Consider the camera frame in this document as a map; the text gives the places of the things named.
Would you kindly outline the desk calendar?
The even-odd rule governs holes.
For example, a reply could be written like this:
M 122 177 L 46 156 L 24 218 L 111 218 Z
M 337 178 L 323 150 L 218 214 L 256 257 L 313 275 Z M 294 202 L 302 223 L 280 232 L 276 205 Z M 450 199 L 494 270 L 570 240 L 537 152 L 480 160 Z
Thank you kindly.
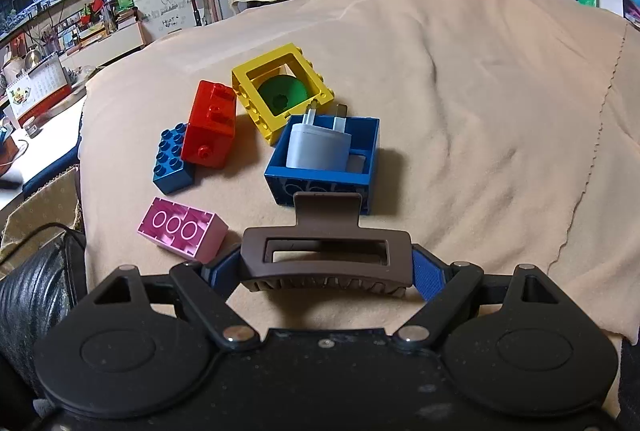
M 50 110 L 72 93 L 60 58 L 53 54 L 22 73 L 6 89 L 11 110 L 20 126 Z

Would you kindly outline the red long toy brick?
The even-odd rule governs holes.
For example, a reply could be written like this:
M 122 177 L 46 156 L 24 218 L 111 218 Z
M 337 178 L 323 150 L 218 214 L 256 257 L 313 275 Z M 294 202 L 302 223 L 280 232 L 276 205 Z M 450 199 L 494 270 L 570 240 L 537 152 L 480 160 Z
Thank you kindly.
M 201 80 L 184 132 L 181 158 L 190 164 L 221 169 L 235 136 L 236 95 L 219 82 Z

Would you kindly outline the beige blanket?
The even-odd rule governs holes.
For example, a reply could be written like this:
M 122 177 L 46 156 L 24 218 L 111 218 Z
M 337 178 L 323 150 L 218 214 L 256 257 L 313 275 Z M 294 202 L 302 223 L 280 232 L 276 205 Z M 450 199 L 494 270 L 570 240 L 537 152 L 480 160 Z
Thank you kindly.
M 87 86 L 88 281 L 175 256 L 138 225 L 160 133 L 203 80 L 292 43 L 380 123 L 370 214 L 446 262 L 546 272 L 614 343 L 639 339 L 639 34 L 570 0 L 291 0 L 176 32 Z

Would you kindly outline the white wall plug charger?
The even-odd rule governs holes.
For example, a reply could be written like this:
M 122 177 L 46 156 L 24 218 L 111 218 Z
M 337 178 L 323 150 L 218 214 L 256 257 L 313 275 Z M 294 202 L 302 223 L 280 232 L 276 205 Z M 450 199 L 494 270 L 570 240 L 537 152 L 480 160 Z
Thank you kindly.
M 299 124 L 292 125 L 286 166 L 292 169 L 307 169 L 342 172 L 352 144 L 352 136 L 346 132 L 346 118 L 334 116 L 332 127 L 324 128 L 314 123 L 317 110 L 309 107 Z

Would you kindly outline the blue square frame brick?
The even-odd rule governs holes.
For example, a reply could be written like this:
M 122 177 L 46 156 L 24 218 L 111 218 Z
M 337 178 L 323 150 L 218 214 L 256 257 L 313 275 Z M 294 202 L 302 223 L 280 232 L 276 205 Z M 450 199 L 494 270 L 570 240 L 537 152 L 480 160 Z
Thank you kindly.
M 352 143 L 345 171 L 296 169 L 286 165 L 292 128 L 302 122 L 302 115 L 290 118 L 265 169 L 264 177 L 274 201 L 292 207 L 296 193 L 358 193 L 361 196 L 360 214 L 370 214 L 378 159 L 378 118 L 346 118 L 345 133 L 352 137 Z

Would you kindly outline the green round toy piece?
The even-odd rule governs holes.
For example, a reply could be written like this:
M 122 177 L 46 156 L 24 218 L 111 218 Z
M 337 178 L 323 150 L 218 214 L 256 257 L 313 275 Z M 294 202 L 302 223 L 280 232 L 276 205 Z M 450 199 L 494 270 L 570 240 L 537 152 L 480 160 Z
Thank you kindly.
M 273 116 L 281 115 L 308 99 L 305 84 L 291 75 L 268 78 L 259 87 L 258 93 Z

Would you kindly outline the blue toy brick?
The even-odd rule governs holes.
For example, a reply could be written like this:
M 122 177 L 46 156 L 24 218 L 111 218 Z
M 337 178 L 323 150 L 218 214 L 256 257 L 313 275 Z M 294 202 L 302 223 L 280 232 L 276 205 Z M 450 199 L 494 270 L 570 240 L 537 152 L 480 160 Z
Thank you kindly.
M 187 124 L 175 125 L 160 133 L 153 168 L 153 183 L 165 195 L 188 188 L 194 183 L 194 165 L 181 157 Z

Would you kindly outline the yellow square frame brick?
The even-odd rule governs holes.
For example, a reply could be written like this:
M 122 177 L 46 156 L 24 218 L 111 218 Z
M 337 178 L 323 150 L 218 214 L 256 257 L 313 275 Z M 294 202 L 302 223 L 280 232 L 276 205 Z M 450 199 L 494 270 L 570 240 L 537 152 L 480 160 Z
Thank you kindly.
M 294 43 L 257 56 L 231 70 L 232 89 L 265 141 L 273 146 L 293 115 L 309 106 L 320 112 L 334 92 Z

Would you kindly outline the pink toy brick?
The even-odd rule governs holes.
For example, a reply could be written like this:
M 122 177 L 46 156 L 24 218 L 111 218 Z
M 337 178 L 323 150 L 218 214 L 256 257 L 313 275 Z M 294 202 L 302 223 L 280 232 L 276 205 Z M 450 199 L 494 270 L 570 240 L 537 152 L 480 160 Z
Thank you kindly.
M 184 260 L 207 264 L 216 258 L 228 225 L 213 212 L 155 197 L 137 233 Z

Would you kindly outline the woven lined basket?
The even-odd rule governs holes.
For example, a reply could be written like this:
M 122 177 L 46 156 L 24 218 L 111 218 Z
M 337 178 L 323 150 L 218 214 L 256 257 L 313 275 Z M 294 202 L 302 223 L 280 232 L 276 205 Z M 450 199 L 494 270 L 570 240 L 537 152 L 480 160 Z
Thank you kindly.
M 1 257 L 34 229 L 50 222 L 82 229 L 78 165 L 42 185 L 9 215 L 1 232 Z

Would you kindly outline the brown hair claw clip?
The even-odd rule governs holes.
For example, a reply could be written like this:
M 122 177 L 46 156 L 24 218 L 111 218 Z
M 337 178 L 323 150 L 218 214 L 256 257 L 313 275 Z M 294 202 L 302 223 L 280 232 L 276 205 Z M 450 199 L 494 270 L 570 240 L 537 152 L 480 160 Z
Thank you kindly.
M 354 289 L 401 297 L 412 285 L 407 232 L 359 225 L 357 193 L 297 193 L 295 223 L 245 230 L 241 281 L 250 291 Z

